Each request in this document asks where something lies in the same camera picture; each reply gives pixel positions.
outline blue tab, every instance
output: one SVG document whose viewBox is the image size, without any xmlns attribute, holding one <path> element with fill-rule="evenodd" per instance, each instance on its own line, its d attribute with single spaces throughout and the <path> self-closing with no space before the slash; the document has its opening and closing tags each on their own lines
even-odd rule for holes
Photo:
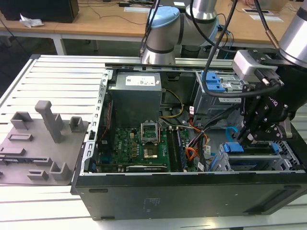
<svg viewBox="0 0 307 230">
<path fill-rule="evenodd" d="M 230 152 L 230 148 L 229 148 L 227 143 L 223 144 L 223 148 L 224 148 L 225 152 Z"/>
<path fill-rule="evenodd" d="M 228 142 L 225 145 L 228 147 L 229 152 L 244 152 L 243 147 L 237 142 Z"/>
<path fill-rule="evenodd" d="M 215 92 L 225 92 L 225 88 L 223 86 L 221 86 L 221 84 L 208 84 L 208 89 L 210 91 L 215 91 Z"/>
<path fill-rule="evenodd" d="M 275 154 L 280 152 L 280 149 L 276 143 L 271 144 L 272 149 L 274 150 Z"/>
<path fill-rule="evenodd" d="M 219 84 L 220 83 L 220 78 L 216 76 L 215 73 L 213 72 L 208 72 L 207 77 L 206 77 L 206 83 L 207 84 Z"/>
</svg>

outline computer case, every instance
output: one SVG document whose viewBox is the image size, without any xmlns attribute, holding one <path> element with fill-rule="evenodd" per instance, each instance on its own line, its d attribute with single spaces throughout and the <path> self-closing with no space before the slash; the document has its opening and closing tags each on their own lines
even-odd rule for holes
<svg viewBox="0 0 307 230">
<path fill-rule="evenodd" d="M 7 20 L 20 14 L 43 22 L 72 23 L 79 11 L 78 0 L 0 0 L 0 10 Z"/>
</svg>

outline sticker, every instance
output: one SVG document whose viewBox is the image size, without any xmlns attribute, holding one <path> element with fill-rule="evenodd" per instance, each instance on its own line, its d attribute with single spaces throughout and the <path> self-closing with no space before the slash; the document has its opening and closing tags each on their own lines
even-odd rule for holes
<svg viewBox="0 0 307 230">
<path fill-rule="evenodd" d="M 227 87 L 227 88 L 232 88 L 232 86 L 231 86 L 231 84 L 229 84 L 229 83 L 222 83 L 222 86 L 225 88 L 225 87 Z"/>
<path fill-rule="evenodd" d="M 155 86 L 154 76 L 127 76 L 126 85 Z"/>
<path fill-rule="evenodd" d="M 250 17 L 254 20 L 261 20 L 259 15 L 250 15 Z M 266 21 L 283 23 L 283 20 L 281 20 L 279 17 L 276 17 L 276 16 L 264 16 L 264 18 Z"/>
<path fill-rule="evenodd" d="M 4 159 L 5 161 L 18 162 L 16 159 Z"/>
<path fill-rule="evenodd" d="M 206 145 L 206 154 L 211 155 L 211 146 Z"/>
<path fill-rule="evenodd" d="M 194 115 L 194 107 L 190 106 L 190 114 Z"/>
<path fill-rule="evenodd" d="M 202 172 L 205 171 L 205 166 L 200 162 L 198 162 L 197 168 L 199 168 Z"/>
<path fill-rule="evenodd" d="M 184 2 L 180 2 L 180 1 L 174 1 L 174 5 L 175 6 L 186 6 Z"/>
</svg>

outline yellow wire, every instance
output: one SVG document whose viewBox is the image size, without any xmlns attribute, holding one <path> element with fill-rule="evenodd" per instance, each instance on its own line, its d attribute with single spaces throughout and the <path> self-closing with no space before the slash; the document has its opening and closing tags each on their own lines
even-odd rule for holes
<svg viewBox="0 0 307 230">
<path fill-rule="evenodd" d="M 176 118 L 176 117 L 180 116 L 180 115 L 183 113 L 183 103 L 182 103 L 182 101 L 180 100 L 180 98 L 179 98 L 173 91 L 171 91 L 171 90 L 166 90 L 166 91 L 169 91 L 171 94 L 173 94 L 173 95 L 178 99 L 178 101 L 179 101 L 180 104 L 181 104 L 181 110 L 180 110 L 180 112 L 179 112 L 178 114 L 176 114 L 176 115 L 160 116 L 160 118 Z"/>
</svg>

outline white paper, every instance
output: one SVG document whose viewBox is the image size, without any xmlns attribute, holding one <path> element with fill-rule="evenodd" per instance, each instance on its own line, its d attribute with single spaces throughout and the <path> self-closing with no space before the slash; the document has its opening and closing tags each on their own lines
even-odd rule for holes
<svg viewBox="0 0 307 230">
<path fill-rule="evenodd" d="M 198 162 L 197 168 L 199 168 L 202 172 L 205 171 L 205 166 L 200 162 Z"/>
<path fill-rule="evenodd" d="M 222 83 L 222 86 L 225 88 L 225 87 L 227 87 L 227 88 L 232 88 L 232 86 L 231 86 L 231 84 L 229 84 L 229 83 Z"/>
<path fill-rule="evenodd" d="M 190 106 L 190 114 L 194 114 L 194 107 L 193 106 Z"/>
<path fill-rule="evenodd" d="M 30 18 L 26 18 L 26 17 L 23 17 L 22 14 L 20 14 L 20 22 L 26 26 L 26 27 L 29 27 L 31 28 L 32 26 L 42 26 L 44 25 L 42 20 L 40 19 L 30 19 Z"/>
<path fill-rule="evenodd" d="M 148 13 L 150 8 L 143 7 L 125 7 L 124 11 L 126 12 L 139 12 L 139 13 Z"/>
<path fill-rule="evenodd" d="M 180 2 L 180 1 L 174 1 L 174 5 L 175 6 L 186 6 L 184 2 Z"/>
<path fill-rule="evenodd" d="M 250 17 L 254 20 L 261 20 L 259 15 L 250 15 Z M 264 16 L 265 20 L 271 22 L 283 22 L 279 17 L 276 16 Z"/>
<path fill-rule="evenodd" d="M 126 85 L 155 86 L 154 76 L 127 76 Z"/>
</svg>

